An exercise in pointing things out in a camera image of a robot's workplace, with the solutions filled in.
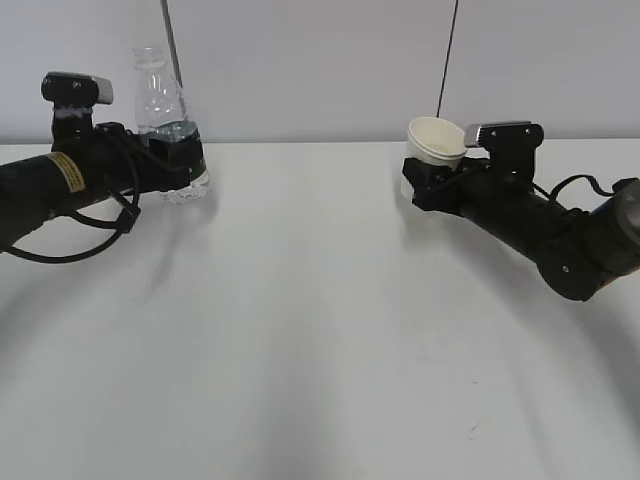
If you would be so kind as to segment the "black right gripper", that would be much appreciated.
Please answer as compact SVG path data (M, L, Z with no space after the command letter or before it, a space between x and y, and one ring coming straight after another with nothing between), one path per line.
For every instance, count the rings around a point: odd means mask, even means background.
M538 205L533 181L530 185L504 182L485 157L465 156L455 168L405 158L401 173L409 184L410 203L425 212L470 220L506 220Z

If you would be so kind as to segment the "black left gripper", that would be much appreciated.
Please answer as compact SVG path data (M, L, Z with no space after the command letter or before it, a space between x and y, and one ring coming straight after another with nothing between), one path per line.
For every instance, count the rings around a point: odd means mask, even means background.
M191 183L190 168L203 165L198 130L179 141L133 139L120 123L94 126L90 112L56 112L49 159L76 200L105 200L111 194L141 195L180 190Z

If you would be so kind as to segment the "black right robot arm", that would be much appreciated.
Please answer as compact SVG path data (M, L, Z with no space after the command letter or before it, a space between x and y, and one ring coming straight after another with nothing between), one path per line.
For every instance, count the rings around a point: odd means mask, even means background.
M411 202L426 212L464 218L532 261L546 284L572 301L587 301L639 269L639 181L616 182L591 212L568 209L558 190L536 193L532 182L502 173L487 159L465 157L456 169L405 159Z

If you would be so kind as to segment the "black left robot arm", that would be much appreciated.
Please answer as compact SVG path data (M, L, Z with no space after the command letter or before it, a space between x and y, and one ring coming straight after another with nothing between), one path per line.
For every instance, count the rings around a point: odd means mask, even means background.
M181 190L204 170L200 135L190 121L143 135L106 122L58 136L51 152L2 165L1 250L44 264L88 259L132 230L143 194ZM74 255L17 248L20 239L58 217L112 234Z

